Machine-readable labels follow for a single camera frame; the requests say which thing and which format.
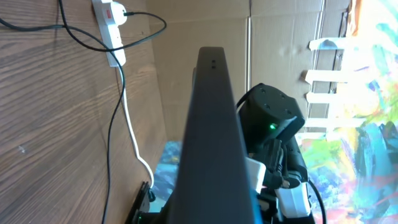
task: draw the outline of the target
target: wood grain surface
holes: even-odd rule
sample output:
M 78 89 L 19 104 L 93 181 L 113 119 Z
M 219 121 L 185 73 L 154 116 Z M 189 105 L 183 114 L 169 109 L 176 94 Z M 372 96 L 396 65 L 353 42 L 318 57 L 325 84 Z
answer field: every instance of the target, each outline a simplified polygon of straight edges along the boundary
M 144 0 L 119 0 L 145 11 Z M 57 0 L 0 0 L 16 26 L 60 24 Z M 64 0 L 68 23 L 100 37 L 90 0 Z M 124 43 L 149 34 L 146 16 L 121 27 Z M 98 44 L 76 34 L 87 44 Z M 151 42 L 126 50 L 127 97 L 141 156 L 155 169 L 166 141 Z M 101 223 L 106 137 L 120 88 L 106 55 L 65 30 L 21 33 L 0 26 L 0 223 Z M 119 109 L 111 138 L 107 223 L 124 223 L 149 176 Z

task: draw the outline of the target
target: white cable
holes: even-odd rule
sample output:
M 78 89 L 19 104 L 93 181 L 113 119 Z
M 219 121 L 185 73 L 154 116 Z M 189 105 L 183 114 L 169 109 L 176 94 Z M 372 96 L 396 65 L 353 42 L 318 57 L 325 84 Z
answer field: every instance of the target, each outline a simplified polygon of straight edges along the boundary
M 123 84 L 124 83 L 124 79 L 123 79 L 123 76 L 122 76 L 122 71 L 121 71 L 120 67 L 118 67 L 118 68 L 119 68 L 119 74 L 120 74 L 120 77 L 121 77 L 121 81 L 122 81 L 122 84 Z M 154 186 L 154 173 L 150 169 L 148 163 L 139 155 L 137 139 L 136 139 L 136 136 L 134 135 L 134 131 L 132 130 L 130 114 L 129 114 L 129 107 L 127 106 L 126 88 L 124 88 L 124 91 L 122 92 L 122 94 L 123 94 L 124 115 L 125 115 L 126 120 L 127 120 L 127 126 L 129 127 L 129 133 L 130 133 L 130 137 L 131 137 L 131 141 L 132 141 L 132 147 L 134 148 L 134 152 L 136 153 L 136 157 L 137 157 L 138 161 L 140 161 L 145 166 L 146 170 L 148 171 L 148 173 L 150 175 L 150 187 L 152 188 Z

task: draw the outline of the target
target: colorful painting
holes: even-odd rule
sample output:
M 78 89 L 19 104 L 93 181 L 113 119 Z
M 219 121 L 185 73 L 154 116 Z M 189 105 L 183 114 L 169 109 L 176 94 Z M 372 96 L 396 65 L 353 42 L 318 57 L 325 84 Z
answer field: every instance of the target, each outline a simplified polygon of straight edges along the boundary
M 164 147 L 154 174 L 155 183 L 152 190 L 156 195 L 156 200 L 150 204 L 150 212 L 159 212 L 174 190 L 181 149 L 181 142 L 177 141 L 169 141 Z
M 329 223 L 398 223 L 398 2 L 353 3 L 347 38 L 366 40 L 369 47 L 346 48 L 342 70 L 372 79 L 339 83 L 337 93 L 359 98 L 331 109 L 338 118 L 366 122 L 335 129 L 333 141 L 303 140 L 301 150 Z M 311 202 L 321 223 L 316 198 Z

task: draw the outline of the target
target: power strip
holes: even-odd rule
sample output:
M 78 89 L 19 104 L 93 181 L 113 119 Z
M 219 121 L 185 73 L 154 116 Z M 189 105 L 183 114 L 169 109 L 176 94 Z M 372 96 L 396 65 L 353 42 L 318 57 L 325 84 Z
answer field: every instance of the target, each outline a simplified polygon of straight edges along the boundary
M 112 0 L 92 0 L 92 2 L 104 44 L 110 49 L 122 47 L 123 44 L 118 26 L 127 21 L 127 17 L 124 16 L 126 9 L 122 4 Z M 120 65 L 123 66 L 126 63 L 124 50 L 116 50 L 113 53 Z M 109 66 L 118 67 L 111 53 L 107 52 L 106 56 L 108 57 Z

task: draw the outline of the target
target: cardboard wall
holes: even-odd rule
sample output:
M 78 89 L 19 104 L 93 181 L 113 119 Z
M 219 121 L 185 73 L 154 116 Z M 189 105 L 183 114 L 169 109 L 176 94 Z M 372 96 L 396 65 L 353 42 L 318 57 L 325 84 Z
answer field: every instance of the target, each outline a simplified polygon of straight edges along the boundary
M 148 0 L 148 11 L 164 18 L 167 30 L 152 41 L 169 140 L 181 140 L 199 48 L 224 47 L 235 99 L 246 86 L 246 19 L 243 0 Z M 151 31 L 161 24 L 150 20 Z
M 272 85 L 296 98 L 305 116 L 325 117 L 327 105 L 308 110 L 304 96 L 310 85 L 300 76 L 308 69 L 333 69 L 335 51 L 317 55 L 307 46 L 317 37 L 338 37 L 348 5 L 349 0 L 147 0 L 148 11 L 168 22 L 152 41 L 168 139 L 183 137 L 192 72 L 203 46 L 224 47 L 235 100 L 244 94 L 250 75 L 251 86 Z M 251 63 L 246 65 L 250 16 Z M 161 24 L 151 19 L 150 28 L 155 32 Z M 330 83 L 313 87 L 330 91 Z
M 315 105 L 309 113 L 305 94 L 311 86 L 300 77 L 304 70 L 333 69 L 336 52 L 311 52 L 308 43 L 318 34 L 338 37 L 348 5 L 349 0 L 253 0 L 251 85 L 274 86 L 294 97 L 304 115 L 325 117 L 327 105 Z M 314 88 L 328 93 L 330 83 Z

